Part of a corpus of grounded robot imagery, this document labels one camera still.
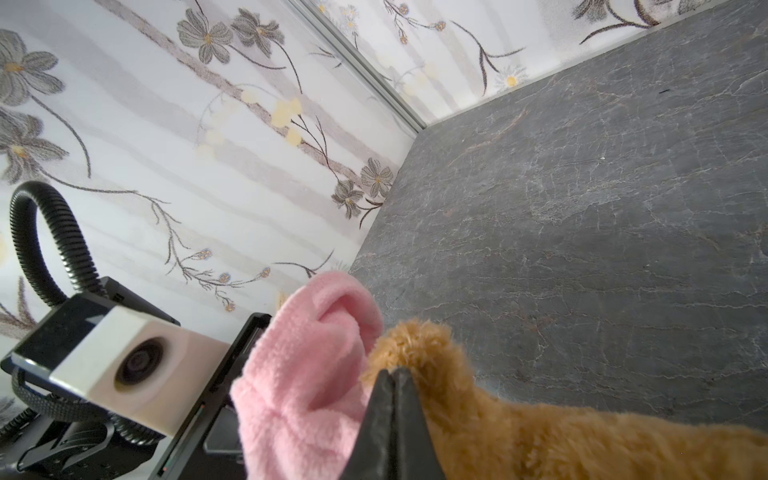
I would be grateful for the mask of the pink teddy hoodie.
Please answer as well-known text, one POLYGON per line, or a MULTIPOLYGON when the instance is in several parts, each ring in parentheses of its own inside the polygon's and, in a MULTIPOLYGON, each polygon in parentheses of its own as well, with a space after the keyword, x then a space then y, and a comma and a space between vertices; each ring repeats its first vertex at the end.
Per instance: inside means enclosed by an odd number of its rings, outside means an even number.
POLYGON ((383 331, 351 275, 319 274, 294 292, 251 349, 230 397, 250 479, 336 479, 370 390, 360 377, 383 331))

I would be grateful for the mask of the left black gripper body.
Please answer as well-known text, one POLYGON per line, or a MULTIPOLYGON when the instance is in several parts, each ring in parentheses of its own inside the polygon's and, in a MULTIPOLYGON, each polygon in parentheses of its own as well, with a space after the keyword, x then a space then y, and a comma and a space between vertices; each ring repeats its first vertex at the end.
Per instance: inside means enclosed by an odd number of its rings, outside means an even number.
POLYGON ((182 427, 152 469, 151 479, 247 477, 230 390, 271 320, 272 316, 266 313, 254 313, 247 319, 182 427))

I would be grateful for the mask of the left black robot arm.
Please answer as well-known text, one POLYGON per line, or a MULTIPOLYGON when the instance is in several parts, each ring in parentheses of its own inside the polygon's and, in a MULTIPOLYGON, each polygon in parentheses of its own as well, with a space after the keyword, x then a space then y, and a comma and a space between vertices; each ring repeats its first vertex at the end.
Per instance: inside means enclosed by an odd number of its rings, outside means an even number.
POLYGON ((167 446, 128 440, 117 424, 65 423, 29 410, 1 429, 4 479, 122 479, 150 465, 150 479, 244 479, 238 420, 229 392, 272 317, 254 313, 167 446))

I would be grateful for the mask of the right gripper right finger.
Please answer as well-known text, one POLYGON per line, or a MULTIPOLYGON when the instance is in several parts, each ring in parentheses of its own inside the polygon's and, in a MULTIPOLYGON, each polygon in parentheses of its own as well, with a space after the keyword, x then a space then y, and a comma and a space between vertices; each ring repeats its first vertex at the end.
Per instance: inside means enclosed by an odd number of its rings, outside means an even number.
POLYGON ((445 480, 410 371, 406 368, 396 369, 394 382, 396 478, 445 480))

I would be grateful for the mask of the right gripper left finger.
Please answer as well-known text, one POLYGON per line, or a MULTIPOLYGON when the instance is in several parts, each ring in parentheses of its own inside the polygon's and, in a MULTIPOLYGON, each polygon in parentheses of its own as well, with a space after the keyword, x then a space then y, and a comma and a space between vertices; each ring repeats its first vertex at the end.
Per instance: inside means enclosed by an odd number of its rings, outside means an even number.
POLYGON ((342 480, 396 478, 395 381, 387 370, 377 376, 342 480))

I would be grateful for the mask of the brown teddy bear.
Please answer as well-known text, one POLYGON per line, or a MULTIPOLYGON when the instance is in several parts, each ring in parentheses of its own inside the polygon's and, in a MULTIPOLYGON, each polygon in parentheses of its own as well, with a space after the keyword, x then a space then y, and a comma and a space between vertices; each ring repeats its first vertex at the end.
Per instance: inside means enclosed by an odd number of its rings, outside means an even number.
POLYGON ((451 329, 408 320, 387 330, 361 376, 408 369, 449 479, 764 479, 767 436, 586 407, 510 402, 476 384, 451 329))

